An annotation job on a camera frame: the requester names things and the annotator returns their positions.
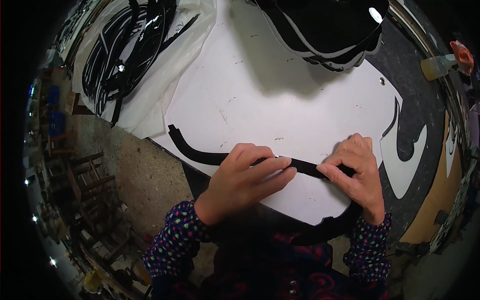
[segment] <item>person's left hand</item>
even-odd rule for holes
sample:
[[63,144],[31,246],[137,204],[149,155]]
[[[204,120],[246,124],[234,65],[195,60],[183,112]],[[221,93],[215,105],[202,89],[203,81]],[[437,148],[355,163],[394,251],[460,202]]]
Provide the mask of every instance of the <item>person's left hand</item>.
[[[266,160],[250,167],[262,157]],[[289,157],[275,157],[267,146],[236,144],[195,202],[197,216],[206,225],[213,225],[285,188],[297,173],[296,168],[285,169],[291,161]]]

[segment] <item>blue crate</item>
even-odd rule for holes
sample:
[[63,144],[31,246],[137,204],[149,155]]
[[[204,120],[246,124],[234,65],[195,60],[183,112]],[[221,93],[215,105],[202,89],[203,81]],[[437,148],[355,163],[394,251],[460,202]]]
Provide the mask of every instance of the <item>blue crate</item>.
[[66,116],[61,111],[50,112],[50,127],[48,129],[50,137],[65,133],[65,119]]
[[51,85],[50,91],[48,92],[48,104],[49,105],[58,105],[60,99],[60,89],[58,85]]

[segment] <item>curved black strap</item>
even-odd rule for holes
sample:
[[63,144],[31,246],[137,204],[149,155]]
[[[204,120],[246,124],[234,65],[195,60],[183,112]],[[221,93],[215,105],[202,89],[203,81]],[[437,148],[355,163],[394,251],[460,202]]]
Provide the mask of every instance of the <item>curved black strap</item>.
[[[201,152],[201,151],[195,150],[187,144],[187,142],[181,135],[180,130],[175,128],[173,124],[169,125],[168,129],[169,129],[168,134],[170,135],[170,138],[172,139],[173,143],[178,148],[178,150],[183,155],[185,155],[188,159],[191,159],[197,163],[212,165],[212,166],[220,166],[222,161],[229,155],[229,153],[209,153],[209,152]],[[265,158],[260,158],[256,160],[254,163],[252,163],[252,166],[257,165],[264,160]],[[327,176],[317,171],[316,164],[292,158],[292,163],[289,165],[289,167],[297,168],[298,173],[303,173],[316,178],[328,180]],[[346,167],[344,165],[339,165],[338,168],[342,172],[347,174],[349,177],[352,177],[353,174],[355,174],[354,169]]]

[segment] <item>brown cardboard sheet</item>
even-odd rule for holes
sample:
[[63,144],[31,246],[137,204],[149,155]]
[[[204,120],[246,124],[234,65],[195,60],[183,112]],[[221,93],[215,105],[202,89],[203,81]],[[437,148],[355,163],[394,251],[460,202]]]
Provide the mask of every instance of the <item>brown cardboard sheet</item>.
[[437,230],[440,227],[440,225],[435,224],[434,222],[438,211],[443,210],[450,213],[452,210],[462,180],[462,168],[460,164],[460,154],[457,147],[455,149],[450,175],[447,178],[445,141],[447,138],[451,138],[447,136],[448,126],[448,113],[445,111],[444,141],[435,179],[433,180],[430,192],[427,194],[427,197],[425,197],[425,200],[417,212],[412,224],[400,238],[400,242],[412,244],[430,242],[435,237]]

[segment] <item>patterned sleeve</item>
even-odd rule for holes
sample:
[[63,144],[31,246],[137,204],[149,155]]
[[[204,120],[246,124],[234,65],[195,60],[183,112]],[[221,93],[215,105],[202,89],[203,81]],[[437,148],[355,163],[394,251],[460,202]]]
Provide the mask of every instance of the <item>patterned sleeve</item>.
[[390,231],[392,215],[385,214],[384,222],[372,225],[359,218],[350,239],[350,249],[343,262],[350,268],[350,278],[358,282],[385,281],[390,271],[386,259],[386,238]]
[[143,255],[152,277],[186,278],[193,270],[200,242],[209,242],[207,227],[193,208],[193,201],[175,205],[165,216],[165,227],[153,238]]

